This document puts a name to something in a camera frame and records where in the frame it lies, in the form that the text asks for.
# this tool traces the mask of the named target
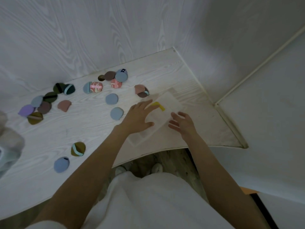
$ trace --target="white clothing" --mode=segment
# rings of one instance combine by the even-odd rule
[[[44,221],[27,229],[66,229]],[[170,173],[115,177],[103,200],[89,212],[82,229],[204,228],[234,229],[183,179]]]

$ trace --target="person's left hand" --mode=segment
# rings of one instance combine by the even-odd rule
[[[128,135],[144,131],[145,129],[154,126],[154,122],[145,123],[145,118],[147,115],[159,107],[159,105],[154,105],[146,108],[147,105],[149,105],[152,101],[153,100],[139,102],[131,106],[124,120],[120,124],[120,126],[124,131],[126,131]]]

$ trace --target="wall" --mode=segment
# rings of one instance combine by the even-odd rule
[[[173,47],[184,0],[1,0],[0,97]]]
[[[185,0],[175,48],[216,102],[305,24],[305,0]]]
[[[279,229],[303,229],[305,204],[269,194],[258,194]]]
[[[212,151],[240,186],[305,203],[305,34],[220,102],[249,149]]]

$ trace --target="person's left arm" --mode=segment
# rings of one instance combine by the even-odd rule
[[[34,223],[52,220],[67,229],[80,228],[96,201],[114,160],[126,138],[154,125],[145,118],[159,105],[149,106],[152,100],[133,105],[121,124],[114,127],[103,143],[61,185]]]

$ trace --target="wood grain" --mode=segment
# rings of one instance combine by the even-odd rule
[[[175,48],[213,101],[305,24],[305,0],[185,0]]]
[[[0,98],[43,90],[173,47],[182,4],[1,0]]]
[[[101,93],[83,92],[82,87],[88,81],[97,81],[100,74],[120,68],[127,69],[129,75],[122,88],[111,88],[110,82],[103,81]],[[143,84],[149,89],[151,95],[146,99],[155,100],[164,92],[170,91],[193,118],[198,133],[208,145],[241,146],[173,49],[78,78],[71,83],[76,91],[69,96],[60,94],[51,111],[37,125],[30,125],[17,112],[35,96],[49,92],[50,88],[20,98],[0,100],[0,109],[6,113],[8,119],[6,127],[16,131],[25,141],[21,158],[0,179],[0,218],[16,214],[50,198],[108,136],[112,128],[122,121],[130,106],[143,100],[134,94],[136,84]],[[120,121],[114,121],[109,116],[113,108],[105,103],[105,97],[109,93],[119,96],[116,107],[125,112]],[[67,113],[56,108],[62,100],[72,102]],[[87,147],[82,157],[70,154],[72,144],[77,141],[84,142]],[[150,153],[181,147],[186,147],[181,136],[165,125],[138,147],[133,147],[126,141],[114,166]],[[66,172],[57,174],[53,170],[53,164],[62,156],[69,157],[71,164]]]

